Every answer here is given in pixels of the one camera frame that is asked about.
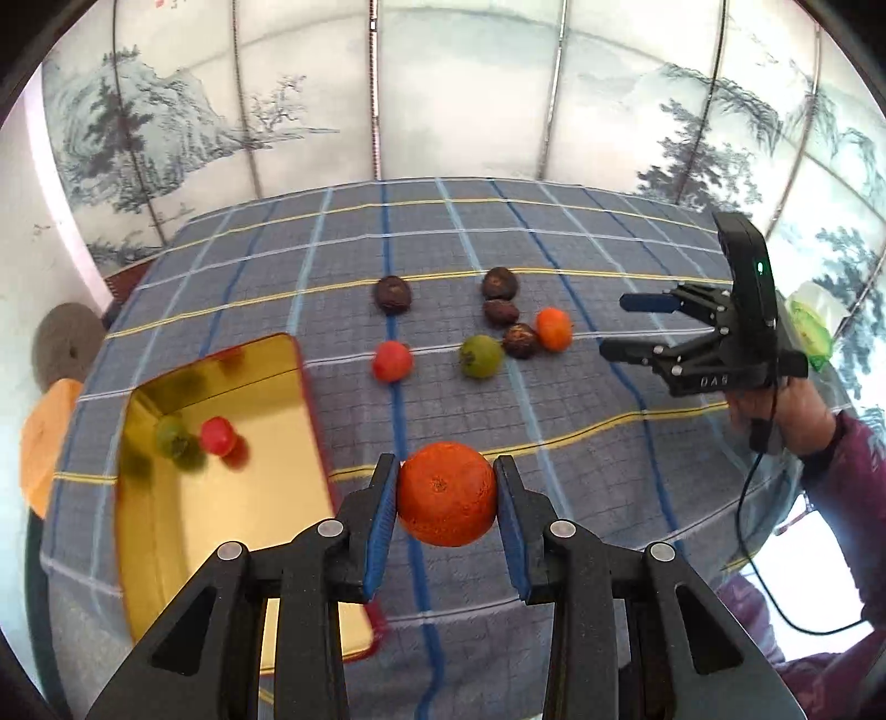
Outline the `person's right hand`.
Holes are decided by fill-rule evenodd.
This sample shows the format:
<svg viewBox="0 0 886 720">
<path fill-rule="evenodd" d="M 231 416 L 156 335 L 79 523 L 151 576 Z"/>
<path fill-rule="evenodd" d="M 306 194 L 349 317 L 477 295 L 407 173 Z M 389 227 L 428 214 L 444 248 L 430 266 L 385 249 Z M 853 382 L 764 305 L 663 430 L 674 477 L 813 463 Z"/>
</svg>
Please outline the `person's right hand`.
<svg viewBox="0 0 886 720">
<path fill-rule="evenodd" d="M 772 420 L 785 447 L 797 457 L 820 453 L 837 432 L 837 417 L 810 379 L 790 378 L 778 390 L 738 390 L 727 393 L 725 400 L 738 424 Z"/>
</svg>

